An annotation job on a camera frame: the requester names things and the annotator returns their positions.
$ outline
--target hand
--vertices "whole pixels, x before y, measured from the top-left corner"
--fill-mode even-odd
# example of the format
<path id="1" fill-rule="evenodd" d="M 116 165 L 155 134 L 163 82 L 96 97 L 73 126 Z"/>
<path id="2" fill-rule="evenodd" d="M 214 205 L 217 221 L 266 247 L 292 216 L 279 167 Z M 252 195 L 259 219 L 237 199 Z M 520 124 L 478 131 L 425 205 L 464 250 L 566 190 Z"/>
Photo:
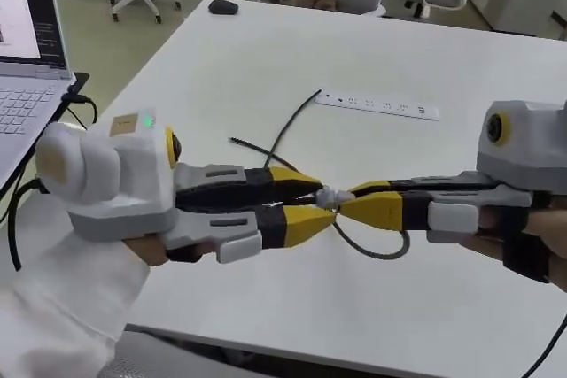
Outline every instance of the hand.
<path id="1" fill-rule="evenodd" d="M 167 263 L 166 247 L 156 235 L 147 235 L 123 241 L 149 267 Z"/>
<path id="2" fill-rule="evenodd" d="M 480 225 L 482 228 L 494 227 L 495 221 L 496 216 L 490 208 L 481 211 Z M 552 251 L 549 258 L 548 279 L 567 292 L 567 197 L 554 197 L 547 210 L 531 212 L 524 232 L 541 238 L 541 241 Z M 502 260 L 502 247 L 498 242 L 474 235 L 466 239 L 462 246 Z"/>
<path id="3" fill-rule="evenodd" d="M 166 247 L 156 235 L 147 235 L 123 241 L 149 267 L 161 266 L 168 262 Z M 195 246 L 195 255 L 204 256 L 214 252 L 213 243 L 201 243 Z"/>

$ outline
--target white table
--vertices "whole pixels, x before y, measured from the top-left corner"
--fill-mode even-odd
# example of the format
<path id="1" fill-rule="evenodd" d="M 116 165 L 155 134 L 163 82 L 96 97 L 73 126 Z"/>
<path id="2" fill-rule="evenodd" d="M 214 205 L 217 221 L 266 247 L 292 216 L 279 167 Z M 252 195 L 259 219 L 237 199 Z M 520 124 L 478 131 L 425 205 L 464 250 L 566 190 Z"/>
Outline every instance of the white table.
<path id="1" fill-rule="evenodd" d="M 106 118 L 156 105 L 182 160 L 260 166 L 231 145 L 268 147 L 318 88 L 427 103 L 441 121 L 309 106 L 280 153 L 333 187 L 457 174 L 475 165 L 494 99 L 560 103 L 567 49 L 548 40 L 242 3 L 210 15 L 205 0 L 117 98 Z M 23 264 L 70 229 L 61 205 L 32 196 L 19 214 Z M 395 233 L 341 220 L 370 249 Z M 12 276 L 2 239 L 0 277 Z M 555 332 L 567 296 L 458 246 L 412 232 L 409 254 L 364 258 L 333 230 L 293 250 L 220 266 L 213 258 L 155 269 L 129 321 L 190 340 L 399 377 L 518 377 Z M 567 338 L 534 376 L 564 377 Z"/>

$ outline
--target white sleeve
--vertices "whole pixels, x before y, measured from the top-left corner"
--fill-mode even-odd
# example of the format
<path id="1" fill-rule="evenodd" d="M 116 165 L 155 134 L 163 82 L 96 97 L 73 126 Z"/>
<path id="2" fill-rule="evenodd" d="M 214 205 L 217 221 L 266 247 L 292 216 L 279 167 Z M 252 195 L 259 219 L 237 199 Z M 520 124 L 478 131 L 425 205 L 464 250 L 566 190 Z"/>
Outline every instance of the white sleeve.
<path id="1" fill-rule="evenodd" d="M 71 234 L 0 292 L 3 378 L 94 378 L 150 268 L 124 243 Z"/>

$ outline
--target power socket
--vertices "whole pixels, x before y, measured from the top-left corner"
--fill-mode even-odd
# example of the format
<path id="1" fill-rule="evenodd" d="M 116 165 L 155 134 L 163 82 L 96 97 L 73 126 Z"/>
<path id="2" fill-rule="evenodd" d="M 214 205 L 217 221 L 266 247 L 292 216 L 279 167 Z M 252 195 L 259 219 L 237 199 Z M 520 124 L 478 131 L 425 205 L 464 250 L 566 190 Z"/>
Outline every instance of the power socket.
<path id="1" fill-rule="evenodd" d="M 412 104 L 410 102 L 400 103 L 393 100 L 375 99 L 371 97 L 341 96 L 322 91 L 315 98 L 320 105 L 337 106 L 339 108 L 350 108 L 352 110 L 379 112 L 382 114 L 400 115 L 414 119 L 439 121 L 439 109 L 434 106 Z"/>

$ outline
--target floor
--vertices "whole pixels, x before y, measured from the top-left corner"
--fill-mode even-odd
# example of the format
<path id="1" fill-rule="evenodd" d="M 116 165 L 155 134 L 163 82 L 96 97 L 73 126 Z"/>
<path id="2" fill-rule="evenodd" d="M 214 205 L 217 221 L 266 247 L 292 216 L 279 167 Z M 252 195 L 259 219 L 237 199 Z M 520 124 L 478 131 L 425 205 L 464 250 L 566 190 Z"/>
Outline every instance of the floor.
<path id="1" fill-rule="evenodd" d="M 163 18 L 163 23 L 159 25 L 141 2 L 122 10 L 120 22 L 115 23 L 110 17 L 107 0 L 58 0 L 70 63 L 74 70 L 90 74 L 90 80 L 82 93 L 93 98 L 101 112 L 120 94 L 201 0 L 181 1 L 183 9 L 180 12 L 175 11 L 172 4 L 158 3 Z M 412 11 L 405 9 L 400 0 L 384 0 L 384 6 L 388 15 L 394 18 L 408 19 L 412 16 Z M 489 29 L 471 5 L 459 12 L 433 11 L 429 22 L 452 27 Z M 549 19 L 540 36 L 556 39 L 561 31 L 561 27 Z M 90 122 L 91 109 L 87 105 L 76 106 L 74 109 L 83 121 Z M 74 121 L 68 114 L 64 116 L 64 120 Z M 27 176 L 31 177 L 34 172 L 34 167 L 30 166 Z M 0 202 L 2 210 L 4 205 L 5 200 Z M 209 353 L 214 349 L 195 347 L 195 350 Z M 256 357 L 248 367 L 263 374 L 281 377 L 377 376 L 268 356 Z"/>

